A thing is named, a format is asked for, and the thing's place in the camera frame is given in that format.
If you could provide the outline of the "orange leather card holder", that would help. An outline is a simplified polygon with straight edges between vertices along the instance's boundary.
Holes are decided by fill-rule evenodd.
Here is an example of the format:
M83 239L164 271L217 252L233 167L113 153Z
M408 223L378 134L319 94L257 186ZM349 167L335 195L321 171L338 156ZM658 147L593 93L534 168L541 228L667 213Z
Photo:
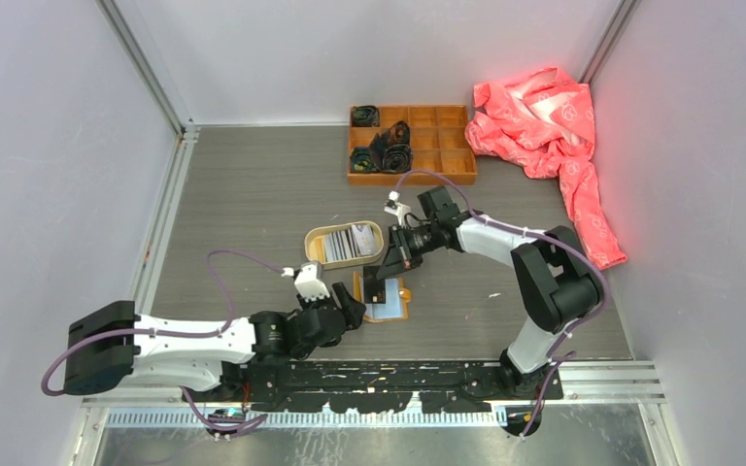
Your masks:
M404 286L402 278L386 279L370 294L360 272L353 272L353 296L365 308L363 320L371 323L405 320L409 317L412 293Z

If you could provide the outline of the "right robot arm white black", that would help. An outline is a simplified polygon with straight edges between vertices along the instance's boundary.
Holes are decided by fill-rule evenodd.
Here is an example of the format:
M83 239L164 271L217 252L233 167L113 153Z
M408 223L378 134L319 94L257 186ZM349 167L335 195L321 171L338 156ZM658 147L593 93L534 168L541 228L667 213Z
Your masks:
M386 282L417 269L425 254L439 249L484 256L510 267L527 318L518 337L499 356L497 378L510 397L527 397L546 375L556 345L606 299L600 271L568 227L544 231L502 224L461 209L444 186L425 191L418 199L421 218L400 202L398 192L390 193L385 211L397 222L388 230L381 262L362 271L365 302L385 303L390 297Z

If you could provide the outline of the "beige oval card tray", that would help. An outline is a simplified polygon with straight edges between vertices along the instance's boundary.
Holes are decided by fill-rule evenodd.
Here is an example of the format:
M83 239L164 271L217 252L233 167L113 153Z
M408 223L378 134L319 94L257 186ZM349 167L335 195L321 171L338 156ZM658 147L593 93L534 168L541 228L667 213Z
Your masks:
M306 257L324 270L371 265L384 248L383 231L371 220L317 227L304 237Z

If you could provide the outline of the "dark credit card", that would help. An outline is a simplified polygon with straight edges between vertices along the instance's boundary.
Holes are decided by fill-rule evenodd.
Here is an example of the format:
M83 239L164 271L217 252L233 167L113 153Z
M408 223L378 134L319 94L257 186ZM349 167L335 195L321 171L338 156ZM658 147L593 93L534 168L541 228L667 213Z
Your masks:
M387 302L386 279L380 273L379 265L365 265L362 268L362 298L365 304L385 304Z

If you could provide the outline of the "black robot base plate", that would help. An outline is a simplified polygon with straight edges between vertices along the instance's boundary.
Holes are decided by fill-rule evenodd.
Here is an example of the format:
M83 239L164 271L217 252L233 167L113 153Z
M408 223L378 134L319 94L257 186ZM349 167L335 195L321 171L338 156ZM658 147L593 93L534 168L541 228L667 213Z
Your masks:
M234 403L258 412L345 414L400 413L418 398L425 414L482 413L493 401L533 402L539 394L559 400L557 379L541 370L513 388L492 360L339 360L285 364L226 363L220 385L193 391L196 403Z

